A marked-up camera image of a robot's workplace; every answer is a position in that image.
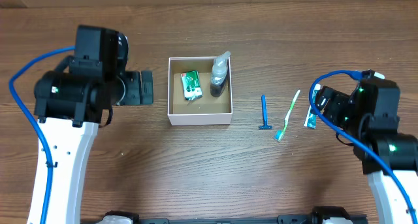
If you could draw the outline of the white teal toothpaste tube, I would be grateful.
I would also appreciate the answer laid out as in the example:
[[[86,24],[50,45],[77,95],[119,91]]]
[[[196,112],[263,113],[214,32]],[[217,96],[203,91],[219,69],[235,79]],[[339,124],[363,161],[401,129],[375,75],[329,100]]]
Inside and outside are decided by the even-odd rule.
[[[320,84],[316,84],[314,87],[314,91],[312,93],[312,101],[315,101],[315,97],[318,93],[318,91],[321,89],[321,85]],[[315,114],[312,113],[312,106],[309,106],[309,109],[307,111],[307,115],[306,115],[306,119],[304,122],[304,126],[310,129],[315,129],[316,128],[316,119],[317,116]]]

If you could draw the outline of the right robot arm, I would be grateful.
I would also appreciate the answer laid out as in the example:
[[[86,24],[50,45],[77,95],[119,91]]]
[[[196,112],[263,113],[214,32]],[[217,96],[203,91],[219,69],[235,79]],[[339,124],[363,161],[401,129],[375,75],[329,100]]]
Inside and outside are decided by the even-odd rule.
[[[357,85],[350,93],[316,85],[346,74]],[[344,137],[362,163],[380,223],[417,222],[417,138],[398,131],[400,88],[373,70],[333,71],[309,90],[312,114]]]

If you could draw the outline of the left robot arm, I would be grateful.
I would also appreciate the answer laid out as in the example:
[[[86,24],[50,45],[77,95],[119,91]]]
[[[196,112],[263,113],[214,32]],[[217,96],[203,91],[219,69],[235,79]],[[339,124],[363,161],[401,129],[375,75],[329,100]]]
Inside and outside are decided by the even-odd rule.
[[[29,223],[79,223],[89,153],[103,112],[153,103],[151,71],[128,71],[127,37],[80,25],[71,55],[35,84],[39,156]]]

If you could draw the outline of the green white toothbrush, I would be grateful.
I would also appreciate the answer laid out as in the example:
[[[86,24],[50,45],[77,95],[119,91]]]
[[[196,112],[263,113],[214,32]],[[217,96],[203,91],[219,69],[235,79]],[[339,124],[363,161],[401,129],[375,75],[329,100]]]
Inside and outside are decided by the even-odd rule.
[[[284,137],[285,131],[286,131],[287,126],[288,126],[288,123],[289,123],[289,118],[290,118],[291,112],[292,112],[292,110],[294,108],[294,105],[295,105],[295,103],[296,103],[299,95],[300,95],[300,90],[298,89],[296,91],[296,93],[295,93],[295,95],[294,95],[294,97],[293,97],[293,99],[291,101],[291,105],[290,105],[290,107],[289,107],[289,109],[288,109],[288,111],[287,111],[287,113],[286,113],[286,115],[284,117],[284,120],[283,120],[283,129],[282,130],[278,130],[277,133],[276,133],[276,135],[275,135],[275,140],[277,140],[278,142],[280,142],[282,140],[282,138]]]

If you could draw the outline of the green white soap packet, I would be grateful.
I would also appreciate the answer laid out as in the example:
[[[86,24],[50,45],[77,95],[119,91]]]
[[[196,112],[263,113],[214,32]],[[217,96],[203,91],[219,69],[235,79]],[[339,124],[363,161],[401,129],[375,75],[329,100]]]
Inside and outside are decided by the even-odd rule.
[[[187,101],[194,101],[202,97],[202,88],[198,71],[183,72],[181,75],[184,98]]]

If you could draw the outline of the blue disposable razor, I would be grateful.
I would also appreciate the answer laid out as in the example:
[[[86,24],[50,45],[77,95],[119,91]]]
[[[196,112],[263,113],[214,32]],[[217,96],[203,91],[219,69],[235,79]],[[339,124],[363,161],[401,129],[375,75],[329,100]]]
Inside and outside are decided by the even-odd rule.
[[[268,124],[268,115],[267,115],[267,109],[266,109],[265,95],[261,96],[261,106],[262,106],[263,124],[259,126],[259,130],[271,130],[272,126]]]

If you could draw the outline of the clear pump bottle dark liquid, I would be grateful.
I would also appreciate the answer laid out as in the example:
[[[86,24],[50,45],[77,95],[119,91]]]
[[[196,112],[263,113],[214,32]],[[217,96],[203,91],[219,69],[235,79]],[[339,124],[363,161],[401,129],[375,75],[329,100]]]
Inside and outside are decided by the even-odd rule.
[[[219,97],[223,93],[229,72],[228,60],[230,56],[230,51],[226,51],[214,59],[210,77],[210,93],[213,97]]]

